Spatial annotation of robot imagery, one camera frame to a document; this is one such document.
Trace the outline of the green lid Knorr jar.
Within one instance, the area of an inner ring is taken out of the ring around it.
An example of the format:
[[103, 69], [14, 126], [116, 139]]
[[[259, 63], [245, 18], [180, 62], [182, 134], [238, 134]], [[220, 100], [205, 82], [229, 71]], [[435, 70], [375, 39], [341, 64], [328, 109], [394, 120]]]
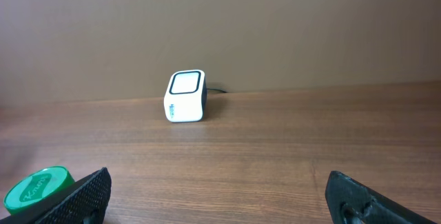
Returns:
[[13, 215], [75, 182], [66, 167], [55, 165], [34, 172], [12, 187], [3, 205]]

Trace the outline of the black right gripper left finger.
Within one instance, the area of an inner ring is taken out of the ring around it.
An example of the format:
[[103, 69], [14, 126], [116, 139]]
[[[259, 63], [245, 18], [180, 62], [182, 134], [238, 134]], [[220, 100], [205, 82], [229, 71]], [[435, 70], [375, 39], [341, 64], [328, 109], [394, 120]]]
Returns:
[[110, 173], [103, 167], [24, 211], [1, 219], [1, 224], [103, 224], [111, 187]]

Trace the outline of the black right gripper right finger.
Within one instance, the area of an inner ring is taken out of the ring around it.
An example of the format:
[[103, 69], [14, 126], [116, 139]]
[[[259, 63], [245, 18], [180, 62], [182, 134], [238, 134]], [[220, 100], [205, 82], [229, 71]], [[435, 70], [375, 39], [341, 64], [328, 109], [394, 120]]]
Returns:
[[334, 224], [435, 224], [339, 171], [330, 172], [325, 198]]

